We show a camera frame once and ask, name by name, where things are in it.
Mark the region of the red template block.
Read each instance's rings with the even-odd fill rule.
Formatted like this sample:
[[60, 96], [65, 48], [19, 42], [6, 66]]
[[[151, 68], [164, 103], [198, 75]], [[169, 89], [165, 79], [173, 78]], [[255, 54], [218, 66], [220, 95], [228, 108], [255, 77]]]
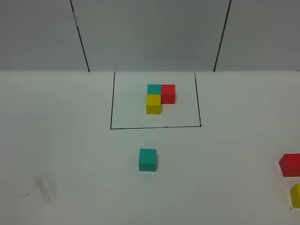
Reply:
[[162, 104], [175, 104], [175, 85], [162, 84], [161, 85], [161, 103]]

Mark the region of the green template block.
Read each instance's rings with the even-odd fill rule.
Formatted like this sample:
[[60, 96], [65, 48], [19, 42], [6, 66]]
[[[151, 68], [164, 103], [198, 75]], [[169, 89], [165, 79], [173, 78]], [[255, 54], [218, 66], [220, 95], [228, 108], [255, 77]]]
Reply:
[[148, 95], [161, 95], [161, 84], [148, 84], [147, 85]]

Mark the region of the yellow template block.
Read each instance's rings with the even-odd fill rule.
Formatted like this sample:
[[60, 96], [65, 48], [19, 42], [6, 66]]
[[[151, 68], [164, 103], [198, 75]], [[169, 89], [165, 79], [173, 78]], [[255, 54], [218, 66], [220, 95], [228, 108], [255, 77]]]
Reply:
[[161, 114], [161, 95], [160, 94], [147, 94], [146, 113], [147, 114]]

